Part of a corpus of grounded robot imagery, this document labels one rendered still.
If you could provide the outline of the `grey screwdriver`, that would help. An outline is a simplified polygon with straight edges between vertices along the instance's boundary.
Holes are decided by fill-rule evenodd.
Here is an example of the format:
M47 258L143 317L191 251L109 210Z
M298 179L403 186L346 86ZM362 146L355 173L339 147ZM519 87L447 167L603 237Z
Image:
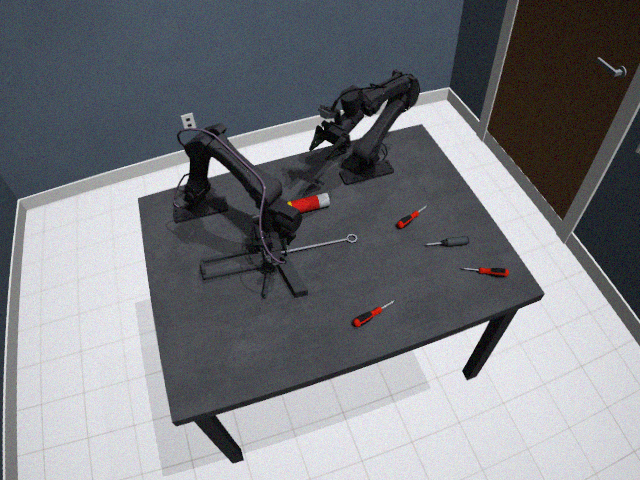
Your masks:
M437 243L428 243L426 245L436 245L436 244L441 244L444 246L457 246L457 245L466 245L469 244L469 237L454 237L454 238L446 238L446 240L443 240L441 242L437 242Z

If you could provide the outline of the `red and black screwdriver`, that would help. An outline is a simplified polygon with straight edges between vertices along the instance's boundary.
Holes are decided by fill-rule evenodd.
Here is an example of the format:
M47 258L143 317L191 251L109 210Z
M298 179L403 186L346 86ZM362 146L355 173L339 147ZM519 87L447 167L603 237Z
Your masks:
M367 312L367 313L364 313L364 314L362 314L362 315L358 316L356 319L354 319L354 320L353 320L353 324L354 324L356 327L359 327L359 326L362 326L362 325L366 324L366 323L367 323L367 322L369 322L369 321L370 321L370 320L371 320L375 315L377 315L377 314L381 313L383 308L385 308L385 307L387 307L388 305L390 305L390 304L394 303L395 301L396 301L396 299L395 299L395 300L393 300L393 301L391 301L390 303L386 304L386 305L385 305L385 306L383 306L383 307L377 307L377 308L376 308L375 310L373 310L373 311L370 311L370 312Z
M422 209L420 209L419 211L414 211L411 215L408 215L406 217L404 217L403 219L401 219L398 223L397 223L397 227L399 228L404 228L406 227L415 217L417 217L419 215L419 212L421 212L423 209L425 209L426 207L428 207L428 205L426 205L425 207L423 207Z
M473 270L478 271L480 274L485 273L496 277L507 277L509 275L509 270L504 268L479 268L479 269L471 269L471 268L460 268L463 270Z

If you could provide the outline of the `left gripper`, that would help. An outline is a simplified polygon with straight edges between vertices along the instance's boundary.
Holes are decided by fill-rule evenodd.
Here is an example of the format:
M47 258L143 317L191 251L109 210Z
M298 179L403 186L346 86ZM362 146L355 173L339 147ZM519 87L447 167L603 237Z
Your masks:
M345 115L341 115L341 111L339 109L335 108L335 110L331 110L331 108L332 106L324 107L324 110L330 113L337 113L334 118L334 122L330 121L329 123L324 120L321 123L322 127L324 127L324 130L321 126L317 125L313 141L309 147L309 150L312 151L325 140L333 144L334 146L325 157L326 161L333 157L346 154L347 152L346 148L348 149L351 146L349 133L355 127L355 125L352 124L353 121L350 118L346 119ZM341 119L341 116L342 116L342 119ZM343 125L342 125L342 122L343 122ZM347 139L344 137L346 137ZM348 147L347 147L347 144L348 144ZM338 151L333 153L337 149Z

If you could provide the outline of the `white sealant cartridge with red and yellow stripes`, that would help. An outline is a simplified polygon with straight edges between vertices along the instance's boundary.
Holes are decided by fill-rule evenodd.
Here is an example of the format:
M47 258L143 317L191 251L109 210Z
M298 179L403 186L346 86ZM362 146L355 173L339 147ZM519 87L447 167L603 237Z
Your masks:
M317 210L330 206L330 200L327 193L314 195L287 202L287 204L299 209L300 213Z

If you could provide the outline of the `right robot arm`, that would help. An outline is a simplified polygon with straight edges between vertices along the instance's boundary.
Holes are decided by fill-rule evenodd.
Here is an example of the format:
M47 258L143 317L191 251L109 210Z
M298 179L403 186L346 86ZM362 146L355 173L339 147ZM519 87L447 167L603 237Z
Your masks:
M189 177L184 185L184 201L190 205L173 209L175 223L228 211L225 196L209 200L205 197L211 188L207 169L209 170L210 159L213 157L241 182L249 196L255 199L258 209L260 209L263 194L263 182L265 197L261 218L265 222L276 222L289 231L295 232L301 225L303 217L299 209L280 198L283 191L280 180L274 179L270 174L267 175L249 162L223 134L226 129L222 123L206 127L203 130L208 130L217 137L200 132L194 137L195 139L193 138L194 140L192 139L193 141L190 140L192 142L189 141L184 145L184 151L190 158ZM263 180L262 182L259 177Z

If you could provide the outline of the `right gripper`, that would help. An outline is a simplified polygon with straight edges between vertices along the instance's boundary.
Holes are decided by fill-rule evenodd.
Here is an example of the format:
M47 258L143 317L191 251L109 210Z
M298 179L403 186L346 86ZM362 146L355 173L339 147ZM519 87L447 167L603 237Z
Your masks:
M262 218L261 218L262 219ZM254 223L254 227L249 228L249 233L252 241L252 245L260 251L259 242L260 241L260 233L259 233L259 222ZM263 227L263 228L262 228ZM256 231L255 231L256 230ZM271 237L273 248L271 248L271 254L277 260L282 259L282 245L280 239L287 238L287 244L296 238L296 232L291 232L288 229L276 224L275 222L265 222L263 219L261 221L261 230L263 238ZM270 234L269 234L270 233ZM257 234L257 235L256 235ZM258 239L258 240L257 240Z

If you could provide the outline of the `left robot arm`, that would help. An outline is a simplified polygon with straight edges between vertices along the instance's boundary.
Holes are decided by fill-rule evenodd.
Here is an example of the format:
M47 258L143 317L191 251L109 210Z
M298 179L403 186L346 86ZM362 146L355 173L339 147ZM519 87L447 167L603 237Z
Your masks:
M388 160L379 161L379 148L396 119L405 109L413 107L419 96L417 78L401 74L401 71L393 70L390 79L378 84L385 88L350 91L341 96L342 109L345 112L342 115L345 115L346 119L350 118L355 127L364 118L364 114L371 117L388 100L373 126L353 147L352 155L359 159L359 166L340 171L345 185L394 173ZM394 80L390 81L391 79Z

